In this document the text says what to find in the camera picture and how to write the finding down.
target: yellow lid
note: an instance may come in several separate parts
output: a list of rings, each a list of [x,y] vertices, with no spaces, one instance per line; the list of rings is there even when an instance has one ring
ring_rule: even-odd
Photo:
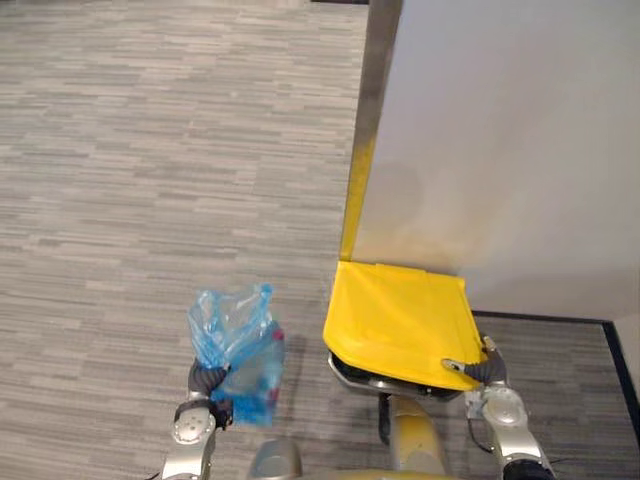
[[[483,359],[464,280],[413,268],[339,262],[323,337],[349,365],[452,390],[477,384],[441,360]]]

